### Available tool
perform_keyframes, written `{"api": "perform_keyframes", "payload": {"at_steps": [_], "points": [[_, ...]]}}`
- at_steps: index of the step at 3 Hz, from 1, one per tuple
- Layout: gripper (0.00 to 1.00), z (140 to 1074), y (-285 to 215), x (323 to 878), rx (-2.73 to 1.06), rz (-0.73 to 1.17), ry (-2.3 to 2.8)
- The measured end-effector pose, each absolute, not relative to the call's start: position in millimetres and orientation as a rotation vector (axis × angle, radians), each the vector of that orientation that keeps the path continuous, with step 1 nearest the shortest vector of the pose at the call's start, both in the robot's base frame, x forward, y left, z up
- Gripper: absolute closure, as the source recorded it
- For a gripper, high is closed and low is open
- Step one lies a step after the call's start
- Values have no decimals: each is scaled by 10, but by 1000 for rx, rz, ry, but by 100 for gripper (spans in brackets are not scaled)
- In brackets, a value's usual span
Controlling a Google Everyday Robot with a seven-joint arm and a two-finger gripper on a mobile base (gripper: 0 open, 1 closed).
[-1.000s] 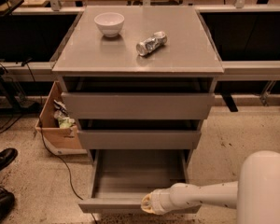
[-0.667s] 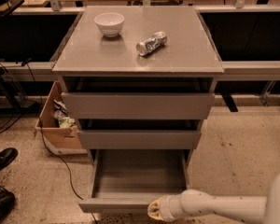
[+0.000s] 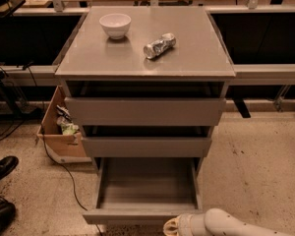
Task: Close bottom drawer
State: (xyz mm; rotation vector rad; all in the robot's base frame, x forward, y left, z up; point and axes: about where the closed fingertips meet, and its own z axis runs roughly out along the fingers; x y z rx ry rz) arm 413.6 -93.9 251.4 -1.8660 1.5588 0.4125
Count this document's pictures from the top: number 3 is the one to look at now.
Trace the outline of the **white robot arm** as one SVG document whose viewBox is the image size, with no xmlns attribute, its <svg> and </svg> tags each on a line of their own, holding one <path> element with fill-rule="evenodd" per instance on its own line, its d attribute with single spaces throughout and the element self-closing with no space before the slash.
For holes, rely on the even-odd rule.
<svg viewBox="0 0 295 236">
<path fill-rule="evenodd" d="M 241 221 L 220 208 L 180 214 L 164 224 L 163 233 L 166 236 L 292 236 Z"/>
</svg>

